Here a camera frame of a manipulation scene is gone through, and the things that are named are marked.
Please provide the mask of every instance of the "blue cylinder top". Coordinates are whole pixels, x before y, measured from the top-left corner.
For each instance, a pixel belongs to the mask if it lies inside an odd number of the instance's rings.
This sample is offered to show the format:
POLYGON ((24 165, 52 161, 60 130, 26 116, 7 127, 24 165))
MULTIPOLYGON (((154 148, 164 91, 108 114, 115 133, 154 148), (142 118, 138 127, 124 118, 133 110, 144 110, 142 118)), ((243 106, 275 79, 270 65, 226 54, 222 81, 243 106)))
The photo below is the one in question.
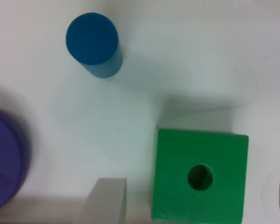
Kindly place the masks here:
POLYGON ((23 141, 20 128, 0 112, 0 207, 17 193, 25 178, 28 161, 23 141))
POLYGON ((68 51, 77 61, 88 65, 108 61, 118 44, 118 33, 112 21, 93 12, 75 18, 66 34, 68 51))

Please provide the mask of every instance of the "hole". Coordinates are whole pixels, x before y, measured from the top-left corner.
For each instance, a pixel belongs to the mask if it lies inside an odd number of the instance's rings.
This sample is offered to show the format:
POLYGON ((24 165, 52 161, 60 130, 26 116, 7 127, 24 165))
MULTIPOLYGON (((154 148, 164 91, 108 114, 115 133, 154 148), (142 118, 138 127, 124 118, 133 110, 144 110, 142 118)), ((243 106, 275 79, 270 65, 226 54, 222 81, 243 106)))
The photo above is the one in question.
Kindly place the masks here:
POLYGON ((205 165, 196 165, 189 171, 188 182, 193 189, 206 190, 212 185, 213 181, 213 173, 205 165))

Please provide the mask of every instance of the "green block with hole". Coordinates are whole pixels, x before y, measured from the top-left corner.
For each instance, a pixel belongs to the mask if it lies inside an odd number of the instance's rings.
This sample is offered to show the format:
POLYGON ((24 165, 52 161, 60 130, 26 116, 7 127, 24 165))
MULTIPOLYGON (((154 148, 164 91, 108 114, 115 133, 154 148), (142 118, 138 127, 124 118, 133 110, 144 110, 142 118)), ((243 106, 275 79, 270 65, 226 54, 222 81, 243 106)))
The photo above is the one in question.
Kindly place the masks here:
POLYGON ((242 223, 248 136, 159 130, 152 218, 242 223))

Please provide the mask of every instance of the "white block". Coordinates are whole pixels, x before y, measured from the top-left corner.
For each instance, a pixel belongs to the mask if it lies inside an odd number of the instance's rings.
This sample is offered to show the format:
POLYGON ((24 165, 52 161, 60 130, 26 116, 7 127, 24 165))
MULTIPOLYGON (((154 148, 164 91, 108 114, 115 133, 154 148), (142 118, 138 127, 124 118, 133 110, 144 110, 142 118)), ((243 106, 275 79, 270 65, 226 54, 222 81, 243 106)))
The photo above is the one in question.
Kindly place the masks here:
POLYGON ((124 224, 126 178, 100 178, 73 224, 124 224))

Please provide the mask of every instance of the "white surface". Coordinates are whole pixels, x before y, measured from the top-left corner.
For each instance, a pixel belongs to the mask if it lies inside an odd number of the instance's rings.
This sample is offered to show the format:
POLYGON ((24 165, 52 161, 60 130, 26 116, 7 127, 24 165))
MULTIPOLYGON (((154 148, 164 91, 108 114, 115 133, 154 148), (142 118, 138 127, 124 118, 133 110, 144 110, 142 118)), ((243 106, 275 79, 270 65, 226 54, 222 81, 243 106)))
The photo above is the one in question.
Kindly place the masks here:
POLYGON ((124 224, 127 209, 126 186, 126 179, 98 179, 73 224, 124 224))
POLYGON ((280 165, 270 178, 280 158, 275 2, 0 0, 0 108, 18 118, 33 149, 0 221, 69 223, 97 178, 127 177, 127 223, 152 223, 159 125, 248 134, 243 223, 280 224, 280 165), (108 79, 89 74, 64 44, 70 22, 89 11, 118 28, 124 62, 108 79))

